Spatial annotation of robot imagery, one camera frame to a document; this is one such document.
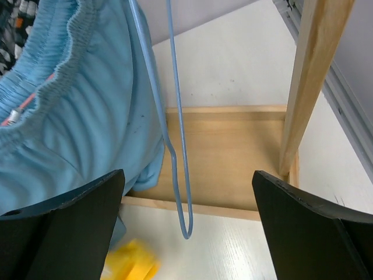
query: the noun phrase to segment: wooden post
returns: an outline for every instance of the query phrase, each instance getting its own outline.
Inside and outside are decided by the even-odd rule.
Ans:
[[[280,148],[281,175],[289,173],[353,3],[305,1]]]

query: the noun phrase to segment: elastic waistband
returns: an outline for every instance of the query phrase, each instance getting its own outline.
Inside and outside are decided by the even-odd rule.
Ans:
[[[96,18],[94,0],[43,0],[16,65],[0,80],[0,118],[35,89],[34,106],[22,120],[0,127],[0,156],[40,131],[45,115],[68,92]],[[45,80],[54,72],[52,80]]]

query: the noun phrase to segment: wooden frame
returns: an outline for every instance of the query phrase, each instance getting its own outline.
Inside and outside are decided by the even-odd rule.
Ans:
[[[305,2],[287,110],[284,106],[184,109],[195,213],[259,220],[251,178],[265,170],[298,187],[298,147],[354,0]],[[185,202],[177,111],[167,112]],[[176,210],[166,151],[158,186],[131,191],[122,203]]]

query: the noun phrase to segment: blue fabric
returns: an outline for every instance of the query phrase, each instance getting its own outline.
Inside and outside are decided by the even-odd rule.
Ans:
[[[0,120],[32,92],[22,120],[0,128],[0,215],[114,169],[124,194],[156,185],[164,145],[128,0],[41,1],[0,80]]]

